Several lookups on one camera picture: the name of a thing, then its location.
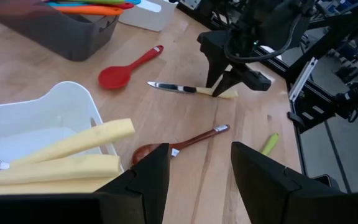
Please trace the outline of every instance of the knife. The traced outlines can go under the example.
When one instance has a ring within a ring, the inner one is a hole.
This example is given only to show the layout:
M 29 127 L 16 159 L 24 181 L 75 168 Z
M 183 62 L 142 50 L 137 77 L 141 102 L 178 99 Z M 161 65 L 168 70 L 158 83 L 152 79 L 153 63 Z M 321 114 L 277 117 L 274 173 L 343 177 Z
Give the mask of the knife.
M 177 91 L 180 93 L 202 93 L 207 94 L 209 96 L 212 96 L 213 89 L 211 88 L 203 88 L 203 87 L 190 87 L 190 86 L 181 86 L 181 85 L 175 85 L 175 84 L 169 84 L 169 83 L 163 83 L 163 82 L 147 82 L 152 87 L 161 89 L 161 90 L 167 90 L 167 91 Z M 225 98 L 225 99 L 231 99 L 234 97 L 237 97 L 237 91 L 233 90 L 227 90 L 223 93 L 221 93 L 218 97 Z

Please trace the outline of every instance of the table surface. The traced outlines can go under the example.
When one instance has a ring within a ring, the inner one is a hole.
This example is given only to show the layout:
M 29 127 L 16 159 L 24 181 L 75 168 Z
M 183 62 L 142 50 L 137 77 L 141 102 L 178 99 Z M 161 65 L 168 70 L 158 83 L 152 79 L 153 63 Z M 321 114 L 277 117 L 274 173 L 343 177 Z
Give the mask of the table surface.
M 196 38 L 207 28 L 179 10 L 161 32 L 118 24 L 112 40 L 85 62 L 70 62 L 0 25 L 0 104 L 39 98 L 55 84 L 70 80 L 91 93 L 104 121 L 131 118 L 136 134 L 115 142 L 125 169 L 135 149 L 144 144 L 184 141 L 215 126 L 232 128 L 201 141 L 172 159 L 164 223 L 250 223 L 230 162 L 231 143 L 260 150 L 277 132 L 271 158 L 300 171 L 293 124 L 287 119 L 287 87 L 260 63 L 249 66 L 272 80 L 268 91 L 235 86 L 233 100 L 162 91 L 147 81 L 204 86 L 208 61 Z M 98 86 L 98 73 L 110 65 L 127 65 L 152 47 L 163 53 L 137 69 L 123 89 Z

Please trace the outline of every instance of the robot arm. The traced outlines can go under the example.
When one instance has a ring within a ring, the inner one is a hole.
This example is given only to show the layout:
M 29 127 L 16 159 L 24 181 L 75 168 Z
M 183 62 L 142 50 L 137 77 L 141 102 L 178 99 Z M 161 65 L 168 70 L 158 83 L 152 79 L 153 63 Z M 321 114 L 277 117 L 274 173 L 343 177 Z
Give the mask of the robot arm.
M 347 111 L 349 122 L 354 122 L 358 117 L 358 83 L 350 85 L 350 90 L 335 96 L 337 109 Z
M 229 30 L 200 34 L 200 50 L 209 61 L 206 86 L 212 87 L 223 75 L 213 97 L 240 82 L 252 90 L 267 91 L 270 80 L 245 63 L 268 60 L 298 46 L 313 15 L 313 4 L 314 0 L 248 0 Z M 261 45 L 277 51 L 258 56 L 256 49 Z M 226 72 L 229 64 L 232 70 Z

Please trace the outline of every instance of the red spoon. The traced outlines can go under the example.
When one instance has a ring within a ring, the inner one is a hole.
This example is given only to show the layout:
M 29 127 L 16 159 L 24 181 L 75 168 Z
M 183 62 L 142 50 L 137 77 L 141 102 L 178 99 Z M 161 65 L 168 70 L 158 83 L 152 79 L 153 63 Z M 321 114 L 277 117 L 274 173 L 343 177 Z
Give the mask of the red spoon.
M 120 4 L 113 4 L 113 5 L 110 4 L 108 6 L 114 6 L 114 7 L 120 8 L 120 9 L 130 9 L 130 8 L 133 8 L 135 6 L 135 4 L 132 2 L 124 2 L 124 3 L 120 3 Z
M 146 52 L 141 58 L 127 66 L 110 66 L 99 74 L 99 84 L 106 89 L 120 88 L 128 84 L 131 72 L 138 66 L 148 62 L 162 53 L 164 47 L 158 45 Z

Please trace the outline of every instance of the white plastic container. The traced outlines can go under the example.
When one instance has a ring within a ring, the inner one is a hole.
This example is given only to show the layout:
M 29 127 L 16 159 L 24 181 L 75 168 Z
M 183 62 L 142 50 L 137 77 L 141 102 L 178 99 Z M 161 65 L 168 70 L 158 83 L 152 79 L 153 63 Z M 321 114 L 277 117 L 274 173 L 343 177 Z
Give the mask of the white plastic container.
M 11 162 L 49 144 L 102 124 L 89 91 L 74 82 L 56 84 L 36 100 L 0 105 L 0 159 Z M 109 154 L 117 155 L 112 144 Z M 99 147 L 78 154 L 101 154 Z
M 171 21 L 178 2 L 169 0 L 142 0 L 132 9 L 125 10 L 118 21 L 156 32 L 160 32 Z

